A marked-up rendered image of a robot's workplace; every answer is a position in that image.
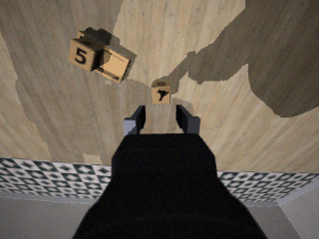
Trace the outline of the tan calendar cube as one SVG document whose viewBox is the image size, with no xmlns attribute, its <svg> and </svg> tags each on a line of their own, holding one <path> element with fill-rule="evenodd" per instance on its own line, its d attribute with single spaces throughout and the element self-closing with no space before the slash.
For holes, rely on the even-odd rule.
<svg viewBox="0 0 319 239">
<path fill-rule="evenodd" d="M 169 104 L 170 103 L 170 83 L 169 82 L 153 82 L 153 104 Z"/>
<path fill-rule="evenodd" d="M 103 48 L 85 38 L 71 39 L 68 61 L 91 72 L 100 66 L 103 53 Z"/>
</svg>

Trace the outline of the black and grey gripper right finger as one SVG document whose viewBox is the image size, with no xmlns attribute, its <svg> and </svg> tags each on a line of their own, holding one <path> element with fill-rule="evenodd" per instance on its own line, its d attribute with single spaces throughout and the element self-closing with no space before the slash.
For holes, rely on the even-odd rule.
<svg viewBox="0 0 319 239">
<path fill-rule="evenodd" d="M 193 117 L 182 105 L 176 105 L 175 119 L 184 133 L 197 133 L 199 135 L 200 118 Z"/>
</svg>

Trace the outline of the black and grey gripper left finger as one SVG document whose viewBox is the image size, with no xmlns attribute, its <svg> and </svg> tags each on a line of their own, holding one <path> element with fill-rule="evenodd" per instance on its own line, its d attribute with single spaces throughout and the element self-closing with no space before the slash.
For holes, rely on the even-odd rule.
<svg viewBox="0 0 319 239">
<path fill-rule="evenodd" d="M 125 136 L 140 134 L 146 122 L 146 106 L 139 106 L 130 118 L 124 119 Z"/>
</svg>

